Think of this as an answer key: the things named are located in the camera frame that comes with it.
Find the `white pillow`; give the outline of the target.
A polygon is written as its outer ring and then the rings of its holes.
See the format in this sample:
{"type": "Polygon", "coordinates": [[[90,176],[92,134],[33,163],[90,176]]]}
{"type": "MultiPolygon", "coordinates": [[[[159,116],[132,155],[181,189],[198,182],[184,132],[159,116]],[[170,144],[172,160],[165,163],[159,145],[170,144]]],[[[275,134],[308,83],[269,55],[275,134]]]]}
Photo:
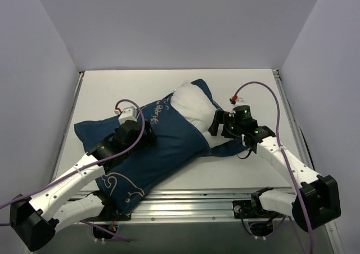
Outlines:
{"type": "Polygon", "coordinates": [[[221,136],[220,132],[215,136],[209,132],[215,112],[222,108],[213,100],[212,93],[203,79],[185,81],[174,90],[170,104],[200,132],[210,148],[230,141],[229,138],[221,136]]]}

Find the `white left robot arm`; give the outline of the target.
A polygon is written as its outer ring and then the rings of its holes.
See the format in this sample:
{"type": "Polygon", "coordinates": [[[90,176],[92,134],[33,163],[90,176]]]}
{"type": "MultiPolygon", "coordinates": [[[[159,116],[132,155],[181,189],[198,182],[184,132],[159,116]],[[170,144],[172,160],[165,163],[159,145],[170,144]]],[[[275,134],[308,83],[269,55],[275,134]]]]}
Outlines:
{"type": "Polygon", "coordinates": [[[29,251],[44,247],[60,230],[82,220],[107,220],[116,210],[110,196],[101,190],[71,202],[69,199],[95,179],[119,166],[132,150],[156,145],[148,120],[127,120],[43,190],[18,195],[10,203],[10,226],[29,251]]]}

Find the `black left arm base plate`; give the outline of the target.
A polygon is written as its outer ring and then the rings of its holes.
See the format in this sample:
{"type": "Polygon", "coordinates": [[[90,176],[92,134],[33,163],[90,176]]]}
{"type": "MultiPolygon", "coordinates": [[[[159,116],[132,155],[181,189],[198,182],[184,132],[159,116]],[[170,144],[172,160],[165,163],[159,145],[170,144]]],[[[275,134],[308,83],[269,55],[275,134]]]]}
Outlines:
{"type": "Polygon", "coordinates": [[[122,213],[116,208],[113,201],[102,201],[103,208],[98,216],[93,217],[93,221],[129,221],[132,213],[122,213]]]}

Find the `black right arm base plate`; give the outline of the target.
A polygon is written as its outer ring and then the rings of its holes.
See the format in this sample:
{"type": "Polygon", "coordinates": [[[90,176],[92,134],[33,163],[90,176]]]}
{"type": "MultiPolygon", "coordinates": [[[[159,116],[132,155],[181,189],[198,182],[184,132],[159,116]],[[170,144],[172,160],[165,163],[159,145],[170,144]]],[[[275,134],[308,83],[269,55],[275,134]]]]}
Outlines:
{"type": "Polygon", "coordinates": [[[232,201],[233,217],[235,219],[269,219],[272,217],[283,217],[282,214],[274,211],[259,212],[251,205],[251,200],[241,199],[232,201]]]}

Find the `blue embroidered pillowcase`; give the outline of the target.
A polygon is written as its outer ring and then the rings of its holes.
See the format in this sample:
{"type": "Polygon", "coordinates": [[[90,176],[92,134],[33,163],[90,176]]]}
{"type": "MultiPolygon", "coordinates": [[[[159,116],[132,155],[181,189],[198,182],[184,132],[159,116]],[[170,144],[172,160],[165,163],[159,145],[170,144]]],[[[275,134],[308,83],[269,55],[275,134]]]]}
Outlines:
{"type": "Polygon", "coordinates": [[[132,150],[121,165],[96,179],[98,188],[122,213],[131,212],[152,188],[196,158],[229,157],[246,150],[233,139],[210,148],[200,132],[171,106],[172,95],[141,108],[157,136],[157,145],[132,150]]]}

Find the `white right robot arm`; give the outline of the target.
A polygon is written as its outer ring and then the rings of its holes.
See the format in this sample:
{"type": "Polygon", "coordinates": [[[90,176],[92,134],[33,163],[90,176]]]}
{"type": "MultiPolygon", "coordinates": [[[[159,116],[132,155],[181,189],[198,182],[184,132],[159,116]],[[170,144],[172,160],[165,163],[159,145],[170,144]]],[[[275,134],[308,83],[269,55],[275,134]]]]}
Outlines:
{"type": "Polygon", "coordinates": [[[251,195],[250,209],[256,216],[277,212],[295,220],[303,230],[317,229],[341,215],[337,181],[322,176],[301,162],[286,147],[278,144],[277,134],[267,126],[258,125],[248,105],[236,105],[232,111],[218,110],[209,133],[232,138],[266,160],[292,187],[294,194],[265,187],[251,195]]]}

